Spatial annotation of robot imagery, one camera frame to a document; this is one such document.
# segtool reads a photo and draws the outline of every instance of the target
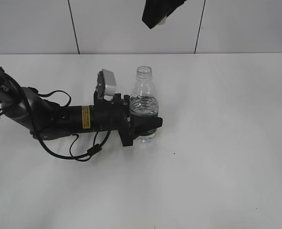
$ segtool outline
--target label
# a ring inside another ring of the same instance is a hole
[[[90,129],[91,128],[90,106],[82,106],[82,115],[83,115],[83,129]]]

